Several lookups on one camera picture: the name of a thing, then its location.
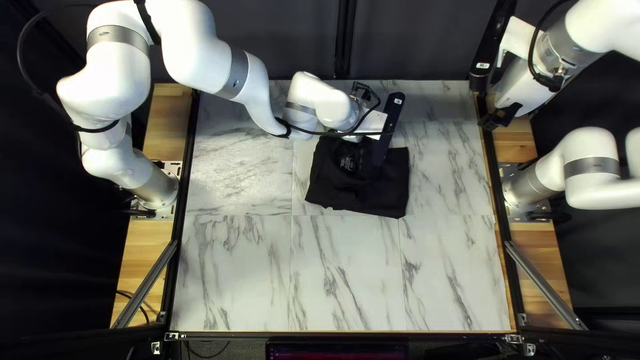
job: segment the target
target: marble tile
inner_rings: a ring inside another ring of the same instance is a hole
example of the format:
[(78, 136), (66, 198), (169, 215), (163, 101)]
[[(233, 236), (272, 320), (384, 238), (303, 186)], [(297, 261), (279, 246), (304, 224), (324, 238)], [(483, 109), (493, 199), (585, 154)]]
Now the marble tile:
[(390, 80), (388, 90), (404, 93), (400, 121), (477, 121), (468, 81)]
[(395, 219), (293, 216), (289, 330), (405, 330)]
[[(330, 80), (327, 83), (339, 90), (351, 91), (352, 80)], [(365, 80), (361, 83), (371, 87), (380, 96), (382, 104), (378, 110), (382, 110), (388, 97), (387, 81)], [(293, 215), (361, 215), (348, 210), (324, 209), (320, 205), (311, 204), (305, 201), (307, 190), (309, 189), (309, 175), (311, 164), (314, 159), (314, 151), (318, 143), (318, 137), (314, 136), (309, 140), (293, 140), (293, 194), (291, 212)]]
[(286, 331), (290, 242), (290, 215), (188, 215), (171, 328)]
[[(288, 81), (271, 82), (275, 116), (282, 114), (288, 88)], [(291, 140), (263, 131), (243, 105), (202, 94), (187, 212), (291, 213), (292, 153)]]
[(407, 215), (493, 214), (475, 122), (399, 122), (392, 147), (405, 146), (410, 157)]
[(408, 330), (509, 329), (493, 217), (400, 219)]

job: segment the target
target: black wire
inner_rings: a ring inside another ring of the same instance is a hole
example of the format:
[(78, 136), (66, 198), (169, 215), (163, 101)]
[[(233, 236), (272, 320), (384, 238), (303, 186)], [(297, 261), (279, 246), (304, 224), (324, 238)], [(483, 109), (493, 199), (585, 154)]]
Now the black wire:
[(536, 79), (536, 81), (538, 82), (540, 82), (538, 80), (538, 76), (540, 76), (541, 74), (538, 74), (536, 72), (536, 69), (534, 69), (533, 67), (533, 49), (536, 47), (536, 40), (538, 39), (538, 33), (540, 32), (540, 28), (542, 27), (542, 24), (549, 17), (549, 15), (551, 15), (551, 13), (553, 13), (558, 8), (558, 6), (568, 1), (572, 1), (572, 0), (558, 0), (556, 1), (556, 3), (551, 5), (551, 7), (547, 9), (547, 11), (542, 15), (542, 17), (538, 21), (538, 24), (536, 25), (536, 29), (533, 31), (533, 36), (531, 37), (531, 43), (529, 44), (529, 58), (527, 59), (527, 65), (529, 66), (529, 72), (531, 73), (531, 75), (533, 75), (533, 78)]
[[(131, 300), (131, 295), (121, 291), (121, 290), (116, 290), (116, 294), (118, 295), (122, 295), (124, 297), (129, 298), (129, 300)], [(145, 315), (145, 319), (147, 321), (147, 325), (149, 325), (151, 322), (149, 321), (149, 315), (147, 315), (147, 312), (144, 310), (144, 308), (142, 308), (142, 305), (140, 306), (140, 311), (142, 311), (142, 314)]]
[(219, 352), (213, 354), (213, 355), (209, 355), (209, 356), (203, 356), (201, 354), (198, 354), (197, 352), (195, 352), (194, 350), (191, 349), (191, 346), (189, 345), (188, 341), (185, 341), (184, 344), (187, 346), (187, 356), (189, 357), (189, 360), (191, 360), (191, 356), (190, 354), (196, 355), (198, 357), (201, 357), (202, 359), (213, 359), (214, 357), (222, 354), (223, 351), (225, 351), (227, 349), (227, 346), (229, 346), (229, 343), (231, 343), (231, 341), (227, 341), (227, 343), (225, 344), (225, 346), (222, 347), (222, 349), (220, 349)]

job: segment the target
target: black t-shirt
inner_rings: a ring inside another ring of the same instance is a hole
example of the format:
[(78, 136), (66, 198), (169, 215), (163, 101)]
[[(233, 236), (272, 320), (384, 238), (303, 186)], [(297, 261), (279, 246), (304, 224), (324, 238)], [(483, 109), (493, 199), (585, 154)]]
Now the black t-shirt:
[(372, 144), (321, 136), (314, 152), (306, 201), (334, 210), (401, 218), (409, 199), (409, 150), (389, 149), (373, 165)]

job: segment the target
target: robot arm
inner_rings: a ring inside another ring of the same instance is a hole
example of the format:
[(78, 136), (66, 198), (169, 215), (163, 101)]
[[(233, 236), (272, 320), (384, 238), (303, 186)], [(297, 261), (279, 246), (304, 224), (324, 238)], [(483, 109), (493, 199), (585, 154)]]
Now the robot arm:
[[(527, 66), (534, 26), (512, 17), (497, 58), (506, 52), (518, 56), (494, 86), (495, 107), (522, 104), (515, 116), (524, 115), (553, 93), (533, 79)], [(636, 0), (580, 0), (534, 46), (534, 68), (547, 76), (565, 79), (576, 75), (606, 52), (616, 50), (640, 61), (640, 2)]]
[(624, 209), (640, 206), (640, 127), (626, 139), (630, 179), (620, 179), (613, 135), (599, 127), (582, 127), (567, 134), (556, 148), (502, 184), (511, 206), (533, 205), (561, 191), (577, 209)]
[[(253, 121), (272, 135), (286, 134), (269, 101), (267, 70), (260, 59), (230, 47), (216, 36), (210, 9), (197, 0), (148, 0), (146, 8), (162, 39), (164, 64), (176, 82), (243, 104)], [(96, 7), (87, 22), (86, 66), (58, 82), (57, 93), (73, 122), (100, 133), (80, 134), (82, 161), (90, 174), (114, 181), (137, 195), (149, 209), (170, 206), (177, 194), (175, 176), (166, 174), (131, 145), (129, 114), (150, 88), (149, 44), (136, 4), (113, 1)], [(356, 99), (299, 72), (291, 84), (285, 120), (313, 131), (317, 121), (349, 131), (358, 120)], [(386, 115), (363, 129), (381, 131)], [(311, 135), (293, 130), (291, 138)], [(361, 136), (350, 136), (358, 141)]]

